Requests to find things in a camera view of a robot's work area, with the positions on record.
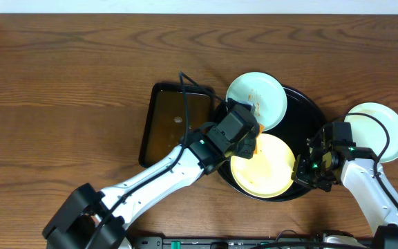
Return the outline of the orange green scrub sponge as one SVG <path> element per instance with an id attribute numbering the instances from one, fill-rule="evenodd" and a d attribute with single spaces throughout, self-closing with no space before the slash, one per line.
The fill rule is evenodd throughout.
<path id="1" fill-rule="evenodd" d="M 253 153 L 254 155 L 256 155 L 258 153 L 258 138 L 262 134 L 262 132 L 265 128 L 261 123 L 258 123 L 258 125 L 259 125 L 259 132 L 256 135 L 255 147 L 254 147 L 254 153 Z"/>

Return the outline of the yellow plate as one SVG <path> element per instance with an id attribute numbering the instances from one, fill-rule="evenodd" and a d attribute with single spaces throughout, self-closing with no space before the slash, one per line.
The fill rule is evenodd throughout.
<path id="1" fill-rule="evenodd" d="M 231 174 L 239 187 L 252 196 L 272 198 L 292 185 L 295 156 L 289 146 L 276 136 L 262 133 L 256 139 L 256 153 L 250 159 L 234 156 Z"/>

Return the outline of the light blue plate top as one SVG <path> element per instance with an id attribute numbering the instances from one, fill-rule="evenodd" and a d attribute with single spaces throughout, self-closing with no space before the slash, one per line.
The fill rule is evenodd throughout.
<path id="1" fill-rule="evenodd" d="M 277 126 L 287 110 L 287 96 L 279 81 L 261 72 L 249 72 L 237 77 L 229 86 L 226 101 L 250 104 L 263 131 Z"/>

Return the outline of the light blue plate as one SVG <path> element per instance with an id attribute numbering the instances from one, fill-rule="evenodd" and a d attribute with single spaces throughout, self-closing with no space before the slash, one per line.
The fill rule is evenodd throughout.
<path id="1" fill-rule="evenodd" d="M 380 159 L 381 163 L 388 163 L 398 158 L 398 114 L 389 107 L 366 102 L 353 107 L 349 113 L 368 114 L 380 121 L 390 137 L 390 143 Z M 352 129 L 352 138 L 358 147 L 371 148 L 378 156 L 386 145 L 386 133 L 376 121 L 359 115 L 346 116 Z"/>
<path id="2" fill-rule="evenodd" d="M 237 77 L 229 86 L 226 101 L 250 104 L 263 131 L 277 126 L 287 110 L 287 96 L 279 81 L 261 72 L 249 72 Z"/>

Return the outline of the light blue plate bottom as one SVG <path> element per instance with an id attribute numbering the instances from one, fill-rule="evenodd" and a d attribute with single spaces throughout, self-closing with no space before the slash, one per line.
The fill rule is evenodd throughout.
<path id="1" fill-rule="evenodd" d="M 366 102 L 353 107 L 349 113 L 368 114 L 380 121 L 390 137 L 390 143 L 380 159 L 381 163 L 388 163 L 398 158 L 398 114 L 389 107 Z M 378 156 L 386 145 L 386 133 L 376 121 L 359 115 L 346 116 L 352 129 L 352 138 L 358 147 L 371 148 Z"/>

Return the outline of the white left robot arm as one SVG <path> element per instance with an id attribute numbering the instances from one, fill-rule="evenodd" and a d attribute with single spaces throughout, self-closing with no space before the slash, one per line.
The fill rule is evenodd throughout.
<path id="1" fill-rule="evenodd" d="M 42 231 L 49 248 L 130 248 L 129 226 L 149 208 L 232 156 L 251 158 L 258 124 L 207 122 L 161 161 L 117 185 L 74 190 Z"/>

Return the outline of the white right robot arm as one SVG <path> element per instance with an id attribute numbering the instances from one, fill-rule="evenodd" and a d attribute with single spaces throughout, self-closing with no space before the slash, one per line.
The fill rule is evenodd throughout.
<path id="1" fill-rule="evenodd" d="M 324 192 L 330 192 L 333 185 L 343 186 L 372 230 L 372 247 L 398 248 L 398 193 L 373 150 L 344 146 L 313 149 L 308 157 L 296 157 L 291 179 Z"/>

